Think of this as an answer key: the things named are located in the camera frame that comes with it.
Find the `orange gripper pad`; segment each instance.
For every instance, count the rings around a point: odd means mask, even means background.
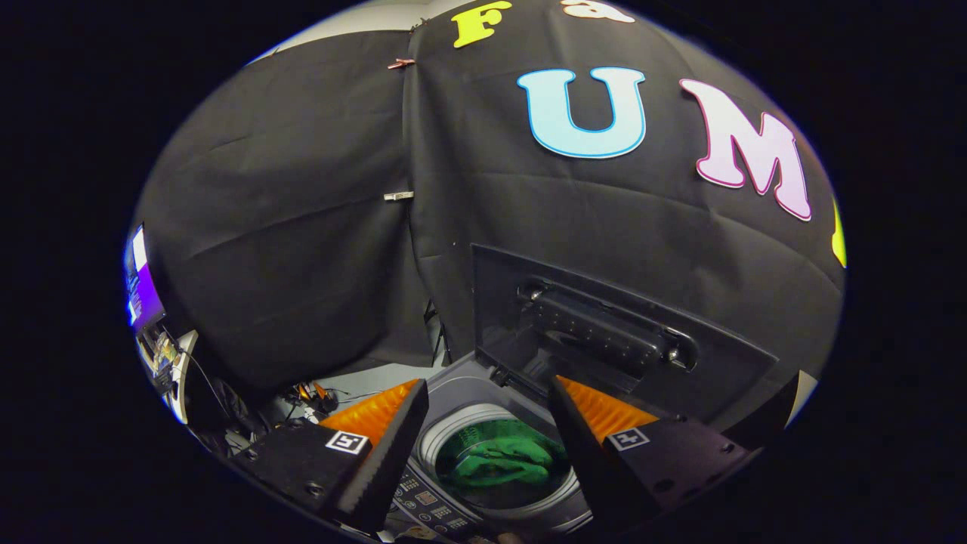
[[[585,423],[594,433],[598,443],[604,443],[608,435],[640,427],[659,419],[647,411],[623,403],[599,390],[572,379],[557,377],[571,396]]]
[[[379,440],[386,433],[390,422],[396,417],[396,411],[406,400],[410,389],[419,381],[411,379],[401,383],[392,389],[387,389],[375,397],[371,397],[347,408],[339,413],[335,413],[319,422],[319,425],[345,431],[355,435],[369,437],[373,447],[379,444]]]

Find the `top-load washing machine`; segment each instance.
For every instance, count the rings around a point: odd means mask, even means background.
[[[737,399],[777,362],[636,293],[479,246],[474,323],[474,352],[427,381],[429,410],[394,499],[438,541],[514,532],[540,542],[592,522],[546,408],[555,376],[712,424],[747,410]]]
[[[501,383],[499,368],[474,353],[427,381],[429,411],[395,503],[438,540],[484,542],[481,538],[507,531],[544,538],[591,520],[541,399],[514,383]],[[511,448],[513,441],[523,440],[538,454],[527,457],[524,452],[528,463],[502,470],[503,477],[489,475],[490,481],[479,486],[460,485],[455,466],[473,461],[465,454],[483,441],[500,440],[510,441]],[[479,479],[488,478],[486,468],[480,472]]]

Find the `blue letter u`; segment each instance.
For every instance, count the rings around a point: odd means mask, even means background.
[[[602,131],[574,126],[568,83],[570,70],[539,70],[517,80],[527,90],[531,132],[538,143],[555,153],[579,159],[608,159],[629,153],[645,138],[645,110],[638,83],[645,75],[629,68],[595,68],[591,77],[607,85],[614,119]]]

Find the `control panel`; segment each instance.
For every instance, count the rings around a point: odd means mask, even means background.
[[[431,486],[427,486],[409,468],[396,486],[393,501],[401,511],[419,520],[428,529],[453,542],[468,542],[480,537],[474,533],[476,524],[455,511],[440,494]]]

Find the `yellow letter f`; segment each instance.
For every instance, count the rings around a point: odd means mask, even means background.
[[[491,26],[497,24],[502,18],[497,10],[506,10],[511,5],[510,2],[502,0],[454,15],[450,20],[456,22],[456,32],[459,35],[454,47],[460,48],[493,36],[493,29],[484,28],[484,23]]]

